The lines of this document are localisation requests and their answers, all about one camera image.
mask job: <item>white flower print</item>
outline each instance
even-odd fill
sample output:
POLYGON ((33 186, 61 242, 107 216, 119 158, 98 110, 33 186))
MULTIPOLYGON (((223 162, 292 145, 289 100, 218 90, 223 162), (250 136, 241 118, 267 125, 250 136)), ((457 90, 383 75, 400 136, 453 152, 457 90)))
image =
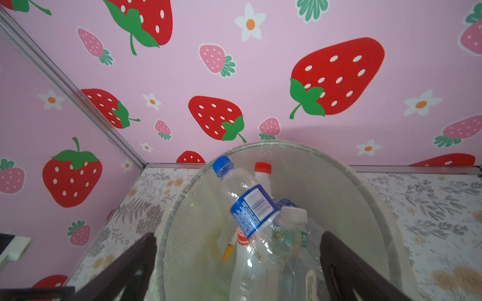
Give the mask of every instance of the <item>white flower print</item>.
POLYGON ((375 140, 372 139, 368 141, 366 144, 357 145, 357 149, 359 149, 359 151, 357 152, 357 155, 360 156, 363 154, 367 154, 369 156, 373 156, 375 155, 375 150, 378 150, 382 147, 383 147, 382 145, 375 144, 375 140))
POLYGON ((57 110, 62 110, 61 103, 64 102, 65 97, 56 96, 55 92, 52 89, 49 89, 47 94, 38 94, 37 95, 40 99, 44 101, 43 108, 48 110, 52 107, 56 108, 57 110))
POLYGON ((124 170, 124 173, 128 172, 128 171, 132 171, 132 165, 134 163, 129 159, 129 158, 126 158, 124 160, 124 163, 121 163, 120 165, 122 166, 122 169, 124 170))
POLYGON ((251 4, 246 3, 244 7, 244 17, 237 17, 234 20, 237 26, 242 28, 241 39, 246 41, 250 36, 255 39, 261 39, 261 30, 259 26, 264 22, 266 15, 264 13, 254 14, 253 7, 251 4))
POLYGON ((160 101, 156 100, 154 94, 142 95, 146 100, 146 106, 153 107, 154 110, 159 111, 159 106, 162 104, 160 101))
POLYGON ((403 115, 407 116, 417 112, 422 116, 426 116, 428 114, 428 108, 440 103, 443 100, 443 98, 440 97, 432 98, 432 94, 432 90, 428 89, 427 91, 423 92, 420 98, 406 99, 405 104, 408 106, 408 109, 403 115))
POLYGON ((152 154, 152 151, 154 150, 154 148, 150 147, 147 142, 146 143, 139 143, 141 146, 142 146, 142 149, 145 150, 145 151, 148 151, 152 154))

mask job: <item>blue bottle label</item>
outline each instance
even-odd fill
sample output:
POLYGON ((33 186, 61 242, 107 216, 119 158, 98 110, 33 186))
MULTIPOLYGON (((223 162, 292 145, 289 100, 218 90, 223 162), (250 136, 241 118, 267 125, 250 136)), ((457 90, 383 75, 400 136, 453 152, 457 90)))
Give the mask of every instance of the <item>blue bottle label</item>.
POLYGON ((256 185, 246 191, 231 207, 231 214, 247 239, 259 229, 259 227, 278 211, 261 185, 256 185))
POLYGON ((284 206, 289 206, 289 207, 296 207, 298 208, 298 206, 293 203, 292 201, 288 200, 287 198, 284 198, 282 200, 279 200, 277 203, 276 203, 276 206, 281 210, 281 207, 284 207, 284 206))

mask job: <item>red strawberry print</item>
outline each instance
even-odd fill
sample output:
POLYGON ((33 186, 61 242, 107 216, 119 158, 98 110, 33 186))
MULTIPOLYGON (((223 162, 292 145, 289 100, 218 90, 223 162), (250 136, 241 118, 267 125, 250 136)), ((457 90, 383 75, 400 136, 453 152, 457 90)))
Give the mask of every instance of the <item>red strawberry print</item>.
POLYGON ((433 143, 437 147, 450 147, 454 144, 459 144, 462 139, 475 136, 482 129, 482 115, 476 115, 454 124, 449 125, 443 129, 442 135, 435 137, 433 143))
POLYGON ((226 55, 223 47, 216 44, 199 46, 199 57, 209 71, 219 73, 224 78, 230 78, 236 73, 236 63, 230 55, 226 55))
POLYGON ((73 222, 72 226, 67 228, 67 236, 70 237, 70 243, 74 246, 85 246, 90 239, 90 226, 85 221, 73 222))
POLYGON ((159 47, 171 39, 173 33, 173 13, 170 0, 104 0, 114 21, 146 47, 159 47))
POLYGON ((474 6, 474 12, 465 18, 469 25, 459 37, 459 46, 473 55, 482 54, 482 2, 474 6))
POLYGON ((14 195, 24 188, 25 170, 14 167, 15 161, 0 160, 0 192, 14 195))
POLYGON ((277 135, 280 134, 280 122, 274 117, 270 117, 259 125, 259 138, 261 140, 275 140, 277 135))
POLYGON ((244 129, 242 112, 234 103, 219 98, 194 96, 188 107, 199 126, 211 138, 231 141, 240 136, 243 143, 246 143, 240 134, 244 129))
POLYGON ((474 166, 475 157, 468 154, 447 154, 418 163, 410 166, 474 166))
MULTIPOLYGON (((52 275, 43 278, 36 284, 32 286, 32 288, 58 288, 64 286, 67 282, 68 277, 65 275, 52 275)), ((53 299, 41 299, 35 301, 53 301, 53 299)))
POLYGON ((167 124, 162 121, 162 120, 158 120, 156 121, 156 124, 154 125, 156 131, 158 131, 159 133, 157 135, 159 135, 159 137, 161 137, 162 139, 164 140, 170 140, 171 139, 171 129, 167 126, 167 124))
POLYGON ((176 163, 206 163, 206 161, 196 152, 185 151, 177 158, 176 163))
POLYGON ((82 27, 77 27, 77 34, 79 35, 82 44, 85 49, 95 57, 99 58, 99 61, 106 66, 112 66, 114 59, 110 56, 110 52, 104 49, 102 42, 98 37, 83 29, 82 27))
POLYGON ((371 38, 354 39, 302 58, 291 73, 291 97, 310 115, 334 115, 348 109, 373 79, 385 57, 371 38))
POLYGON ((129 118, 129 111, 112 94, 101 89, 83 89, 85 96, 95 105, 97 110, 112 123, 114 128, 125 129, 132 121, 141 121, 129 118))
POLYGON ((91 152, 67 149, 52 157, 43 167, 42 178, 54 200, 64 208, 81 204, 102 174, 102 164, 91 152))
POLYGON ((0 4, 8 8, 9 10, 13 10, 16 12, 24 12, 28 13, 30 10, 29 2, 32 3, 33 6, 40 9, 42 12, 46 13, 47 15, 51 16, 52 13, 44 9, 43 7, 38 6, 32 0, 0 0, 0 4))

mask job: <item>white bottle cap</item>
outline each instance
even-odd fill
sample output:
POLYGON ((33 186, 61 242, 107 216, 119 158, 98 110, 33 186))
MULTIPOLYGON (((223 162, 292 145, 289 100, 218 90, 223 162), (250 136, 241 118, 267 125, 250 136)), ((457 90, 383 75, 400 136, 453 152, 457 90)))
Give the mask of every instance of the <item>white bottle cap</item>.
POLYGON ((281 212, 295 223, 308 223, 308 213, 302 208, 283 206, 281 212))

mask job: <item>blue bottle cap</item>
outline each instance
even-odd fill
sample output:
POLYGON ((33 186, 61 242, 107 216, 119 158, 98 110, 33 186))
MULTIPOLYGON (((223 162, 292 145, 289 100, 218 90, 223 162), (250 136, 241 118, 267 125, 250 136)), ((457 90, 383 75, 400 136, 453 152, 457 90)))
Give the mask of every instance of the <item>blue bottle cap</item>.
POLYGON ((233 162, 231 162, 231 160, 229 160, 229 158, 227 156, 222 156, 222 157, 219 157, 216 161, 214 161, 213 170, 216 173, 216 175, 219 177, 220 176, 219 172, 224 167, 226 167, 228 165, 232 165, 232 164, 233 164, 233 162))

